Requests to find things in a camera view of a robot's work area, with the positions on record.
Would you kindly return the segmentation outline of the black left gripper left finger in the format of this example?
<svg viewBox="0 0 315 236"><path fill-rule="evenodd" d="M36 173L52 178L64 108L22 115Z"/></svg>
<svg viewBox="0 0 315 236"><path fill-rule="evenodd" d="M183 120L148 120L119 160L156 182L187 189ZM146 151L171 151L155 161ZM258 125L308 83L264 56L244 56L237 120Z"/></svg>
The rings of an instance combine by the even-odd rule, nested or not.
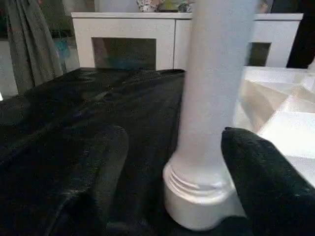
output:
<svg viewBox="0 0 315 236"><path fill-rule="evenodd" d="M66 178L64 197L51 236L105 236L117 184L127 157L126 131L102 126L69 138L76 144L80 161Z"/></svg>

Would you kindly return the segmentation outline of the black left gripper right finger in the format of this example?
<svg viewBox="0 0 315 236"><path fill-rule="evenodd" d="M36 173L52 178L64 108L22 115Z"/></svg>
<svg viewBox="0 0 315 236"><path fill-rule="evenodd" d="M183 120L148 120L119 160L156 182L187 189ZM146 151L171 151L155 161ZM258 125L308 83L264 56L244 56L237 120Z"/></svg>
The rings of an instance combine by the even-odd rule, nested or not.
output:
<svg viewBox="0 0 315 236"><path fill-rule="evenodd" d="M221 151L254 235L315 234L315 188L270 141L226 127Z"/></svg>

